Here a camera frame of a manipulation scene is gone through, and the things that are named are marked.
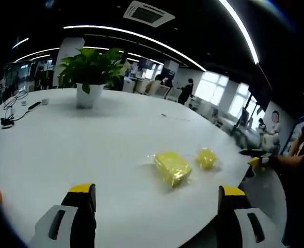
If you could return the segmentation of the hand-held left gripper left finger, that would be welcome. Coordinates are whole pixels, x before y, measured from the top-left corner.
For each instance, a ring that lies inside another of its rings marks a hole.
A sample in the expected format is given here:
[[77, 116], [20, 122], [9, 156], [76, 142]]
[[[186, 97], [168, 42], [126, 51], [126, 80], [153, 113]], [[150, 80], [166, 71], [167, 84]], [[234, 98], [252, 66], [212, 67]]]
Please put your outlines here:
[[29, 247], [95, 247], [95, 184], [72, 187], [36, 223]]

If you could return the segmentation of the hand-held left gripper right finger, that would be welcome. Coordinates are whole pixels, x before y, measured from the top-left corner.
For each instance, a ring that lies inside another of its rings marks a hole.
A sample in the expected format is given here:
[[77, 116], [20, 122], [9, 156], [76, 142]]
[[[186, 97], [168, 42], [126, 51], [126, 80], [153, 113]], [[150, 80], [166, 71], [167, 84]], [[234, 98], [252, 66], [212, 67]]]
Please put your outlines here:
[[283, 247], [274, 222], [251, 206], [244, 191], [219, 187], [217, 212], [218, 247]]

